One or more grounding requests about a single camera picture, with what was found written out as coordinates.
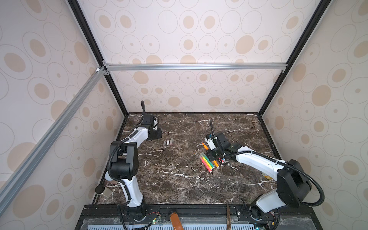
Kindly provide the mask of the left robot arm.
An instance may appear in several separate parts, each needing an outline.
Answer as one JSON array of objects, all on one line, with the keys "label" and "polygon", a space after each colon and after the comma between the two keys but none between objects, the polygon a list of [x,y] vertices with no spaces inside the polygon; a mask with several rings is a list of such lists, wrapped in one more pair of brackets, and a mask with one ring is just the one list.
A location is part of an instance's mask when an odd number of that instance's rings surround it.
[{"label": "left robot arm", "polygon": [[161,137],[161,128],[155,127],[150,131],[148,128],[138,127],[125,139],[111,143],[105,179],[121,185],[126,198],[125,206],[141,207],[144,201],[136,178],[139,170],[139,146],[145,140],[157,140]]}]

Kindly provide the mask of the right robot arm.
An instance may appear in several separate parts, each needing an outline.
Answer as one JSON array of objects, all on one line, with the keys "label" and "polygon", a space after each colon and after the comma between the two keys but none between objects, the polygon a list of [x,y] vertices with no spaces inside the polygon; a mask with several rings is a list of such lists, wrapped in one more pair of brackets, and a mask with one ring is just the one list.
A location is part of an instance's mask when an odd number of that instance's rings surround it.
[{"label": "right robot arm", "polygon": [[205,148],[211,162],[231,160],[243,163],[265,173],[277,182],[276,189],[260,195],[247,208],[254,219],[261,219],[264,214],[274,209],[317,207],[325,201],[323,188],[314,178],[304,172],[298,161],[271,158],[239,144],[230,145],[223,151],[213,144]]}]

